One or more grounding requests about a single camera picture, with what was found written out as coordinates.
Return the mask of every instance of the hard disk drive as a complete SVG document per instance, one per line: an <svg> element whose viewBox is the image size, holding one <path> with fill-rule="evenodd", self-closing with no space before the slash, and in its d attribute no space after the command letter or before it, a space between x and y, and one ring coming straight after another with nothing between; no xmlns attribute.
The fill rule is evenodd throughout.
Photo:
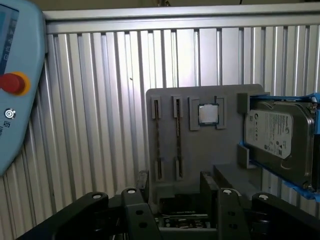
<svg viewBox="0 0 320 240"><path fill-rule="evenodd" d="M244 120L250 160L298 187L319 191L317 107L312 97L250 99Z"/></svg>

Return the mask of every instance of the corrugated metal wall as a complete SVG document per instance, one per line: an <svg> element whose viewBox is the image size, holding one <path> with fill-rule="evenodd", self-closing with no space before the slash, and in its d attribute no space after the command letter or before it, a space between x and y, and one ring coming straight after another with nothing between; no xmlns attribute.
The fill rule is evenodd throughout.
<svg viewBox="0 0 320 240"><path fill-rule="evenodd" d="M150 88L258 83L294 96L319 90L319 4L310 15L261 16L264 7L251 16L217 16L219 9L195 17L184 8L177 19L48 21L48 56L25 143L0 178L0 239L20 236L87 192L113 196L135 184L149 162ZM263 182L318 214L315 203L276 177L264 172Z"/></svg>

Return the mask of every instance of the white sticker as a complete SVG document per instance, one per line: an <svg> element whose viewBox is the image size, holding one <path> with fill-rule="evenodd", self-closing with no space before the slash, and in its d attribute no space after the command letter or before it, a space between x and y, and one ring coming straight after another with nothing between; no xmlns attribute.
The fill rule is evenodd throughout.
<svg viewBox="0 0 320 240"><path fill-rule="evenodd" d="M282 159L291 153L293 117L272 111L251 110L245 117L244 141Z"/></svg>

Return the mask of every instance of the emergency stop button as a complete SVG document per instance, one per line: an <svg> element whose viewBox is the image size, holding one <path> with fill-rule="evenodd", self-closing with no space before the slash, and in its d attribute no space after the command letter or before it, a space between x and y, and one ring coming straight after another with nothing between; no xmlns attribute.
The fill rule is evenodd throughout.
<svg viewBox="0 0 320 240"><path fill-rule="evenodd" d="M13 95L21 94L26 88L25 79L14 73L6 73L0 76L0 89Z"/></svg>

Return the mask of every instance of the black mechanical fixture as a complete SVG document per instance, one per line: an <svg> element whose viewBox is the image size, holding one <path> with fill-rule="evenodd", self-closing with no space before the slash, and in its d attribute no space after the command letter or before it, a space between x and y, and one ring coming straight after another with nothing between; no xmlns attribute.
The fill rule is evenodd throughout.
<svg viewBox="0 0 320 240"><path fill-rule="evenodd" d="M19 239L111 239L121 235L129 240L161 240L183 234L188 236L183 239L199 240L320 239L319 219L274 195L257 193L248 200L233 189L219 188L207 172L200 173L200 195L211 229L159 228L146 202L149 173L142 171L135 188L112 198L102 192L88 193Z"/></svg>

